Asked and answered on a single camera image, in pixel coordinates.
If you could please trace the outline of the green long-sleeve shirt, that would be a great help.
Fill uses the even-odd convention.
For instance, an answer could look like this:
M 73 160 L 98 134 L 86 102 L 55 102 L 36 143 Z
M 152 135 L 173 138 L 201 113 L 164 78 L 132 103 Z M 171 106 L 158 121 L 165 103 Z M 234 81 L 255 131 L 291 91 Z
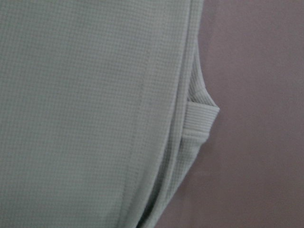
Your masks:
M 219 113 L 202 9 L 1 1 L 1 227 L 155 227 Z

